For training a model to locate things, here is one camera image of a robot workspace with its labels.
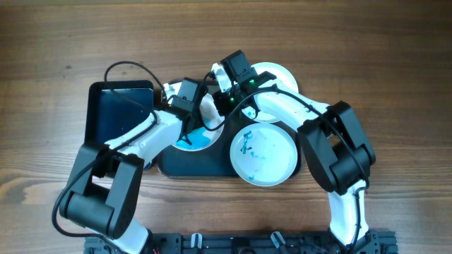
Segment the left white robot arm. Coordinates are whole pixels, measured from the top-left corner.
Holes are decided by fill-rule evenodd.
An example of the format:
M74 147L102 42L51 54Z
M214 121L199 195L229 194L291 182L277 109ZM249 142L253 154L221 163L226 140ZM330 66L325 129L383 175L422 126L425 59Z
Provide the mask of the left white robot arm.
M89 230L108 249L121 253L154 253L153 233L134 218L144 166L165 148L200 128L201 100L208 89L204 83L185 78L178 93L161 109L128 133L108 144L84 143L77 154L66 186L52 209L51 221L62 235L77 233L62 229L62 216Z

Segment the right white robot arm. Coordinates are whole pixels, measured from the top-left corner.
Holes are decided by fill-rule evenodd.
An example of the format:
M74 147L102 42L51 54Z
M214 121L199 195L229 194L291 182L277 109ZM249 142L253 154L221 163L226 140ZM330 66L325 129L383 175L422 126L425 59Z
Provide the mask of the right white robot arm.
M213 95L220 115L251 107L297 132L311 175L328 192L329 231L347 252L356 253L369 230L364 192L376 155L352 107L299 94L278 73L258 72L241 50L214 63L211 72L220 87Z

